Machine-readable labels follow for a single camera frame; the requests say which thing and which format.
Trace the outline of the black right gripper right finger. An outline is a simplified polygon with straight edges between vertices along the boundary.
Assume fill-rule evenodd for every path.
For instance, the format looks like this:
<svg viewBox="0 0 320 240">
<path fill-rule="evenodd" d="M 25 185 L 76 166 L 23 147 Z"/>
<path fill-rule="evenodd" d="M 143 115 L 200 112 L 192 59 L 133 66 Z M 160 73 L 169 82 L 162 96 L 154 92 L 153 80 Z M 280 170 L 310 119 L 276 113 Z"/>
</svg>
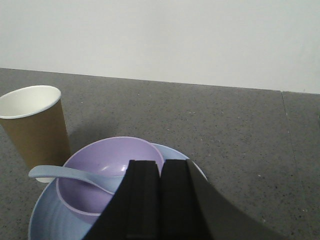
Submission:
<svg viewBox="0 0 320 240">
<path fill-rule="evenodd" d="M 202 238 L 196 200 L 185 160 L 165 161 L 160 177 L 161 227 L 163 240 L 200 240 Z"/>
</svg>

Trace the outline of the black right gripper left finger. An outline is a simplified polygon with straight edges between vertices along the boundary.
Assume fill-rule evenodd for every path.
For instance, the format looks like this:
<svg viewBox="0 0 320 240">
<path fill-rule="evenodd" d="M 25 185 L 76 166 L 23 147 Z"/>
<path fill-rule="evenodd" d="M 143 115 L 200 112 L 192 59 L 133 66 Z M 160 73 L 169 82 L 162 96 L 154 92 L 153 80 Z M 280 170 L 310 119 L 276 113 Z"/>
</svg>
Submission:
<svg viewBox="0 0 320 240">
<path fill-rule="evenodd" d="M 127 237 L 159 235 L 159 171 L 155 161 L 130 163 L 131 193 L 127 219 Z"/>
</svg>

